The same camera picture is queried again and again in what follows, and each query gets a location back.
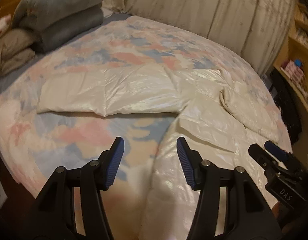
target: folded blanket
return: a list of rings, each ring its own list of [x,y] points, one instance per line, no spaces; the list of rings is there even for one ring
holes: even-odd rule
[[[42,86],[37,112],[94,112],[104,117],[118,113],[181,113],[182,128],[200,140],[235,152],[235,139],[246,136],[242,124],[255,128],[262,125],[259,118],[271,119],[261,106],[251,112],[249,104],[253,106],[253,102],[243,98],[240,104],[227,107],[237,107],[239,114],[225,111],[215,95],[223,89],[227,91],[227,86],[218,70],[183,73],[158,64],[67,73],[48,79]],[[221,100],[223,104],[229,101],[226,96]],[[267,123],[259,132],[270,139],[278,136],[274,129],[273,134],[268,130]]]
[[[40,37],[40,42],[35,43],[32,48],[37,53],[47,53],[80,33],[101,25],[102,23],[103,11],[99,6],[93,6],[67,16],[37,33]]]
[[[39,31],[71,14],[83,11],[103,0],[21,0],[13,19],[12,28],[22,22],[23,27]]]
[[[220,93],[224,108],[246,127],[274,142],[278,142],[278,129],[275,114],[269,115],[264,106],[245,98],[231,88],[224,88]]]
[[[5,33],[0,38],[0,76],[33,58],[34,52],[31,49],[24,52],[24,49],[36,40],[36,35],[23,29],[13,29]]]
[[[0,76],[4,76],[12,70],[15,70],[23,64],[29,62],[32,58],[34,58],[34,55],[34,51],[27,48],[14,55],[12,58],[2,61]]]

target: wrinkled fabric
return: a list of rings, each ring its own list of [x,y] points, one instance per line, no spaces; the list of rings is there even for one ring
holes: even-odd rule
[[[266,178],[262,168],[248,158],[250,141],[246,138],[236,140],[237,150],[225,151],[199,140],[182,129],[175,120],[169,127],[160,144],[155,160],[150,192],[139,234],[141,240],[186,239],[195,214],[199,191],[193,191],[186,183],[176,151],[176,140],[184,136],[190,148],[197,150],[203,159],[210,160],[218,167],[233,170],[243,166],[262,192],[270,207],[276,199],[266,189]],[[216,235],[223,232],[226,212],[226,189],[220,190],[219,219]]]
[[[37,40],[33,32],[19,28],[9,30],[0,39],[0,61],[12,58]]]
[[[30,48],[26,48],[15,54],[10,59],[3,60],[1,63],[0,76],[4,76],[7,73],[19,68],[20,66],[33,59],[34,56],[34,51]]]
[[[221,91],[220,99],[224,108],[246,127],[278,142],[276,116],[270,116],[261,104],[228,88]]]
[[[224,79],[216,80],[219,75],[219,70],[209,69],[175,73],[157,64],[62,74],[42,86],[37,111],[94,112],[103,117],[181,113],[181,127],[203,141],[233,152],[233,134],[241,137],[245,133],[237,121],[277,141],[276,124],[266,109],[228,88]],[[215,100],[218,95],[228,112]]]

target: metal screw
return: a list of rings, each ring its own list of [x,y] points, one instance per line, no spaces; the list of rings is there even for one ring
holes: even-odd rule
[[[90,165],[92,167],[96,167],[98,164],[99,164],[99,162],[97,160],[93,160],[93,161],[90,162]]]
[[[63,166],[59,166],[59,167],[56,168],[56,172],[57,173],[61,173],[63,171],[64,171],[64,167]]]
[[[205,167],[208,167],[209,165],[211,165],[211,162],[208,161],[208,160],[202,160],[202,161],[201,161],[201,164],[202,164],[203,166],[205,166]]]
[[[245,169],[242,166],[237,166],[236,171],[238,171],[239,173],[243,173]]]

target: fabric fold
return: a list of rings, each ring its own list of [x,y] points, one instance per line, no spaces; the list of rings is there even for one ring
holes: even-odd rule
[[[236,138],[245,138],[245,127],[231,116],[219,103],[211,98],[196,94],[190,104],[180,113],[179,126],[196,138],[235,152]]]
[[[47,53],[76,35],[94,28],[103,23],[103,12],[96,5],[75,14],[69,15],[37,32],[40,41],[33,44],[32,48],[38,53]]]
[[[32,49],[26,48],[16,55],[14,55],[12,58],[3,61],[2,62],[2,70],[1,70],[1,75],[4,76],[7,73],[19,68],[23,64],[29,62],[31,59],[33,59],[35,56],[35,53]]]
[[[37,32],[69,15],[100,4],[103,0],[21,0],[11,26],[22,26]]]
[[[184,103],[170,72],[147,64],[58,75],[43,85],[37,112],[179,113]]]
[[[220,100],[224,108],[247,128],[274,142],[279,141],[275,114],[270,116],[264,106],[227,87],[221,91]]]

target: blue bottle cap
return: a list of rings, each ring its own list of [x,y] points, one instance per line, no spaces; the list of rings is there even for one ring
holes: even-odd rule
[[[295,64],[296,66],[298,66],[298,67],[302,67],[302,62],[301,62],[299,59],[296,59],[296,60],[294,61],[294,64]]]

